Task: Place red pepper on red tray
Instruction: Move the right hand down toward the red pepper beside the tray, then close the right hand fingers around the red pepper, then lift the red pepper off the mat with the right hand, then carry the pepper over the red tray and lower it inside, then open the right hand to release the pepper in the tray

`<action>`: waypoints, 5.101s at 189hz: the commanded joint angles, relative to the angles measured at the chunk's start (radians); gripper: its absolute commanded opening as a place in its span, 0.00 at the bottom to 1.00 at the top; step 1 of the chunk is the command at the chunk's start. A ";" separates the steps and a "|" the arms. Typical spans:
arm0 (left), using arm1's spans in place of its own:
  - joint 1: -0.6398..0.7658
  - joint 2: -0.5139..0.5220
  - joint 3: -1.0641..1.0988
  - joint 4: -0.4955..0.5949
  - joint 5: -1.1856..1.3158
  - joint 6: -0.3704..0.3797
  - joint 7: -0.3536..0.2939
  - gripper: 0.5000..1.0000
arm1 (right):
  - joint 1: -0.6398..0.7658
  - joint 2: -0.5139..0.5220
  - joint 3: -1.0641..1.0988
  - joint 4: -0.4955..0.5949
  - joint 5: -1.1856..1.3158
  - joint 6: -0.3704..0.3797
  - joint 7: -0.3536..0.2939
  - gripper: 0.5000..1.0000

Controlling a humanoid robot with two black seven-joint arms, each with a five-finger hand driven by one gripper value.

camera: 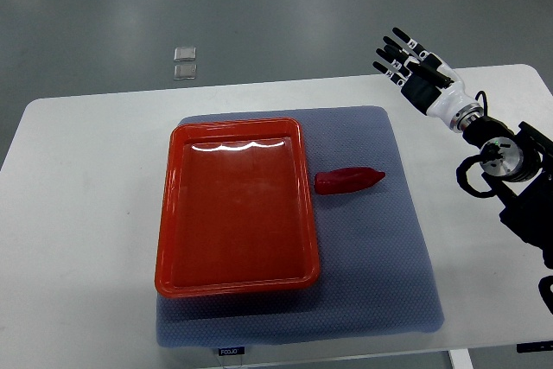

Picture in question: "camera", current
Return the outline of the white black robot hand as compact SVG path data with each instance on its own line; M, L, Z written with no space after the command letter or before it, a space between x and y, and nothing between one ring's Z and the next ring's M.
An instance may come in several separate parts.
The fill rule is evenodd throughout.
M376 53L395 71L378 61L372 66L401 86L400 92L417 110L441 119L452 131L464 131L482 117L482 106L466 94L464 81L456 71L400 28L393 27L392 33L398 40L385 35L384 50L377 48Z

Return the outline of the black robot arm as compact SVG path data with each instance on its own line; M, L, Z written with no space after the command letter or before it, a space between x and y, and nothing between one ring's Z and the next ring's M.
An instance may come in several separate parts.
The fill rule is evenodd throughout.
M488 114L485 92L467 95L463 79L437 54L399 28L384 37L374 67L423 115L439 118L477 148L455 171L457 183L479 199L498 198L499 219L552 266L552 142L522 122L513 132Z

